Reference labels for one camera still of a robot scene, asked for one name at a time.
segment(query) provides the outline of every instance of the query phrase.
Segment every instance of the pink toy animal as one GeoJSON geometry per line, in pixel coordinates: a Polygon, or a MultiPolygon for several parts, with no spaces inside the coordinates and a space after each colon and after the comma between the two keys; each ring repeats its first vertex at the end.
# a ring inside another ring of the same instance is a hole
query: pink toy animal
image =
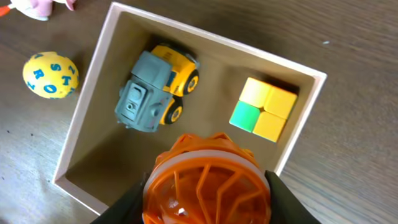
{"type": "Polygon", "coordinates": [[[47,21],[52,13],[53,1],[66,4],[69,10],[73,11],[73,3],[76,0],[11,0],[10,5],[0,7],[0,17],[16,8],[33,19],[47,21]]]}

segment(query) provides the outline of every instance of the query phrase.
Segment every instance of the yellow ball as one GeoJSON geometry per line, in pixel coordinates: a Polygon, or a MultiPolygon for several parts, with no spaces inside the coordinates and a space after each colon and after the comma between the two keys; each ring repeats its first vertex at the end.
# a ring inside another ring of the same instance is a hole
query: yellow ball
{"type": "Polygon", "coordinates": [[[33,55],[25,63],[23,74],[28,88],[44,98],[64,98],[79,85],[76,65],[56,52],[33,55]]]}

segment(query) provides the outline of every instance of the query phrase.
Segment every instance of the toy vehicle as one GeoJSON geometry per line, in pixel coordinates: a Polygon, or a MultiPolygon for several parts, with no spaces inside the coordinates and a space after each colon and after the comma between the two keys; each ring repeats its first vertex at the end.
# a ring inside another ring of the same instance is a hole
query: toy vehicle
{"type": "Polygon", "coordinates": [[[131,79],[119,93],[115,108],[118,122],[144,132],[176,122],[183,111],[181,97],[198,84],[198,68],[190,54],[167,44],[141,53],[131,79]]]}

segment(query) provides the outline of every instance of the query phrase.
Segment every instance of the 2x2 puzzle cube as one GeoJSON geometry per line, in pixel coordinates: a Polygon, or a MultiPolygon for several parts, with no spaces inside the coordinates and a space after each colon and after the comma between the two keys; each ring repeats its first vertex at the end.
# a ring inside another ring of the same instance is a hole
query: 2x2 puzzle cube
{"type": "Polygon", "coordinates": [[[294,93],[248,78],[229,123],[276,142],[296,98],[294,93]]]}

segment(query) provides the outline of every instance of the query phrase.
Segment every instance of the box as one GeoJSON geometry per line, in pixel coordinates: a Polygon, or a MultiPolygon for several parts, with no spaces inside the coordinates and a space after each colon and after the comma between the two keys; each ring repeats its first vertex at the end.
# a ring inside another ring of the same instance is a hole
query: box
{"type": "Polygon", "coordinates": [[[97,214],[103,213],[182,134],[225,132],[250,149],[262,170],[277,174],[288,159],[326,75],[254,47],[140,9],[112,3],[91,61],[55,172],[54,183],[97,214]],[[144,49],[159,38],[184,45],[201,63],[197,89],[184,112],[156,133],[116,122],[119,89],[144,49]],[[298,98],[277,144],[228,123],[248,77],[297,87],[298,98]]]}

